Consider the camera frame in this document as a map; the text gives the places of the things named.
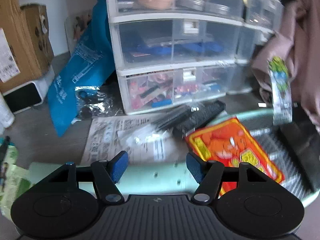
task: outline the red snack package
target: red snack package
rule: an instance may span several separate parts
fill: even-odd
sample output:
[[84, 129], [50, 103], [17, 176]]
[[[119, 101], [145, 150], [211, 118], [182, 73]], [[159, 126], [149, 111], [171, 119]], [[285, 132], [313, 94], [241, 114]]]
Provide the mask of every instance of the red snack package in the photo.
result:
[[[199, 129], [187, 136], [186, 141], [204, 161], [219, 161], [226, 167], [249, 162], [276, 182], [284, 180], [282, 172], [236, 117]], [[236, 182], [223, 182], [220, 195], [235, 188]]]

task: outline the gray table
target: gray table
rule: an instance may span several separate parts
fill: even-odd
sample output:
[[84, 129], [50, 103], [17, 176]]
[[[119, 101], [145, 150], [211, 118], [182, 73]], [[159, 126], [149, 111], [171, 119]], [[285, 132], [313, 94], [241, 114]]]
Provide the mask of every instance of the gray table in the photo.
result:
[[[66, 64], [69, 55], [55, 57], [52, 62], [56, 73]], [[229, 114], [254, 110], [262, 102], [257, 93], [226, 96], [220, 99], [227, 105]], [[46, 103], [16, 115], [12, 127], [5, 131], [19, 150], [17, 165], [28, 168], [32, 162], [80, 163], [91, 120], [76, 122], [58, 137], [52, 125]], [[320, 199], [306, 208], [305, 218], [298, 235], [304, 240], [320, 239]], [[12, 240], [19, 236], [12, 222], [0, 216], [0, 239]]]

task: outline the white paper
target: white paper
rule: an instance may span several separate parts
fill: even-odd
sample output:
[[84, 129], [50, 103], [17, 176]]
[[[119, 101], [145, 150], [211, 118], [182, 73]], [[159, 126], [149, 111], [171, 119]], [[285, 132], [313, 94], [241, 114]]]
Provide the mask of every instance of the white paper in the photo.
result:
[[13, 58], [4, 31], [0, 28], [0, 79], [4, 83], [18, 74], [20, 70]]
[[158, 116], [158, 114], [141, 114], [93, 119], [81, 165], [90, 165], [102, 159], [111, 160], [123, 150], [129, 154], [129, 163], [185, 161], [188, 153], [186, 142], [171, 136], [141, 145], [121, 147], [118, 131], [154, 121]]

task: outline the pink cloth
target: pink cloth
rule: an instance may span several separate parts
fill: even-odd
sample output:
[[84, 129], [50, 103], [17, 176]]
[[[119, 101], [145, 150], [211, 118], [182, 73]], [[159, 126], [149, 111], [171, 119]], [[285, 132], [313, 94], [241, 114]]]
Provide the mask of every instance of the pink cloth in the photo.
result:
[[253, 60], [261, 87], [271, 91], [268, 61], [285, 59], [292, 101], [300, 102], [311, 120], [320, 125], [320, 0], [294, 0], [284, 9], [279, 33]]

